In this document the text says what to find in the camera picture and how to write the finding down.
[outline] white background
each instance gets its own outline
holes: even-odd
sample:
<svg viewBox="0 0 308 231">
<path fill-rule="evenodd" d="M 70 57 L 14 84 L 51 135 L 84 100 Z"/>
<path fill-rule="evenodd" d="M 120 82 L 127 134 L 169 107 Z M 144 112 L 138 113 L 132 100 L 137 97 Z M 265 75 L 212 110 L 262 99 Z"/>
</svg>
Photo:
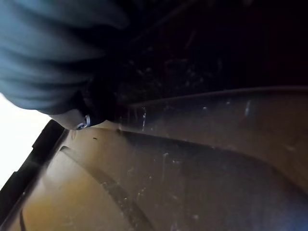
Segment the white background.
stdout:
<svg viewBox="0 0 308 231">
<path fill-rule="evenodd" d="M 0 189 L 28 157 L 49 120 L 47 115 L 14 106 L 0 94 Z"/>
</svg>

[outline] sleeve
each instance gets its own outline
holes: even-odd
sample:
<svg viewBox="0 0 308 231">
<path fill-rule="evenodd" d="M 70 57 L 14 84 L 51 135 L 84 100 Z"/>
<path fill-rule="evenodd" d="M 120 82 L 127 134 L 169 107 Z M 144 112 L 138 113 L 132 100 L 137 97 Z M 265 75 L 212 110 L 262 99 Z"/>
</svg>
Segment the sleeve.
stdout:
<svg viewBox="0 0 308 231">
<path fill-rule="evenodd" d="M 68 67 L 104 56 L 70 29 L 97 25 L 124 29 L 129 19 L 115 0 L 0 1 L 0 92 L 24 109 L 70 110 L 92 73 Z"/>
</svg>

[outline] curved groove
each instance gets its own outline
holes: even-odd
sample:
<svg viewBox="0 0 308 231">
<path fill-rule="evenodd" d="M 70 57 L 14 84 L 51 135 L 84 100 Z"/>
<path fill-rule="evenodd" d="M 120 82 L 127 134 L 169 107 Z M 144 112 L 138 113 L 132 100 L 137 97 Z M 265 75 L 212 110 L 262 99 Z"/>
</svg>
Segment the curved groove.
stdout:
<svg viewBox="0 0 308 231">
<path fill-rule="evenodd" d="M 69 147 L 63 146 L 60 151 L 88 172 L 103 187 L 103 189 L 110 195 L 114 203 L 120 210 L 122 210 L 123 216 L 136 231 L 154 230 L 151 222 L 144 212 L 134 201 L 129 199 L 128 193 L 120 185 L 118 185 L 116 181 L 114 181 L 101 169 L 95 166 L 90 166 L 84 161 L 76 159 L 76 156 L 72 154 L 73 151 Z"/>
</svg>

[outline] scratch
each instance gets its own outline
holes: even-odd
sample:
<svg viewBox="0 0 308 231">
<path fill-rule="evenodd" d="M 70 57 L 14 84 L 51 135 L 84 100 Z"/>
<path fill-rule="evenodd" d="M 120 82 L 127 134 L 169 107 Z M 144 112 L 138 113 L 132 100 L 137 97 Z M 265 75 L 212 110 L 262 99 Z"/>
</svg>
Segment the scratch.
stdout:
<svg viewBox="0 0 308 231">
<path fill-rule="evenodd" d="M 169 153 L 165 153 L 163 155 L 163 174 L 162 174 L 162 181 L 165 180 L 165 165 L 166 165 L 166 157 L 169 155 Z"/>
<path fill-rule="evenodd" d="M 185 50 L 188 49 L 188 48 L 190 47 L 190 45 L 192 44 L 194 38 L 196 37 L 196 34 L 197 34 L 196 30 L 193 30 L 193 31 L 191 32 L 191 34 L 190 34 L 190 36 L 189 36 L 189 38 L 188 38 L 188 41 L 187 41 L 187 43 L 186 43 L 186 45 L 185 45 L 185 47 L 184 47 Z"/>
<path fill-rule="evenodd" d="M 144 126 L 145 126 L 145 119 L 146 119 L 146 109 L 143 107 L 143 124 L 142 124 L 142 131 L 144 131 Z"/>
<path fill-rule="evenodd" d="M 248 116 L 248 115 L 249 115 L 250 103 L 251 103 L 251 100 L 248 100 L 247 103 L 246 103 L 245 116 Z"/>
<path fill-rule="evenodd" d="M 139 200 L 139 198 L 141 197 L 141 196 L 143 196 L 143 192 L 144 192 L 144 190 L 145 190 L 145 187 L 143 188 L 143 189 L 141 189 L 139 192 L 138 192 L 138 194 L 137 194 L 137 201 Z"/>
</svg>

